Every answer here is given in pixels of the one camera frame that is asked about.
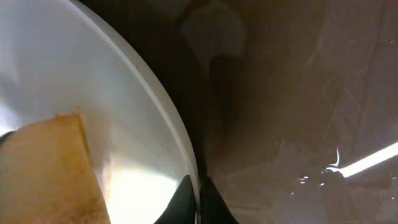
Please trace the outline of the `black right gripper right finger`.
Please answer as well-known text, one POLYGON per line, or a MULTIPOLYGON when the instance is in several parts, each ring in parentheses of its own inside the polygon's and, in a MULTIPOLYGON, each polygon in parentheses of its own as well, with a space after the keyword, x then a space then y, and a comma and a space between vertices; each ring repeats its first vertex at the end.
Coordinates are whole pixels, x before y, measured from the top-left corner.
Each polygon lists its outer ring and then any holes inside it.
POLYGON ((201 182, 200 210, 203 224, 238 224, 209 177, 201 182))

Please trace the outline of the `orange green scrub sponge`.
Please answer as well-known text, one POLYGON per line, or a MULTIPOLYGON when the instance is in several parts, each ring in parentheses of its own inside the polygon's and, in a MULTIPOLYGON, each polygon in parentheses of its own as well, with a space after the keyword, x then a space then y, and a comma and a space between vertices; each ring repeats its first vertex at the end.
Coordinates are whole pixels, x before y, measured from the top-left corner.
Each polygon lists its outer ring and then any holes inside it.
POLYGON ((80 115, 1 136, 1 223, 109 223, 80 115))

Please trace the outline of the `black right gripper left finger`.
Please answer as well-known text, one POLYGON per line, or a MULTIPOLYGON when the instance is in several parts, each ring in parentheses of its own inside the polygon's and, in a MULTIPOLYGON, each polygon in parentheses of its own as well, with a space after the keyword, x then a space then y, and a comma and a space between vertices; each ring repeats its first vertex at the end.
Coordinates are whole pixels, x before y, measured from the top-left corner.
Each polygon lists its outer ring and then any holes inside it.
POLYGON ((154 224, 195 224, 196 210, 192 181, 190 176, 186 175, 167 208, 154 224))

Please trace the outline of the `white plate with ketchup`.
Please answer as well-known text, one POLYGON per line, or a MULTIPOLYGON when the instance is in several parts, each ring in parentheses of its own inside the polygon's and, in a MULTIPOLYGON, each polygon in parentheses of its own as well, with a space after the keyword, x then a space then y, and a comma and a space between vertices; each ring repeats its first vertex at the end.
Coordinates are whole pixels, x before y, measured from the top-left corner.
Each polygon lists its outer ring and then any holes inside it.
POLYGON ((1 132, 56 115, 83 119, 113 223, 154 223, 195 154, 142 57, 78 1, 1 0, 1 132))

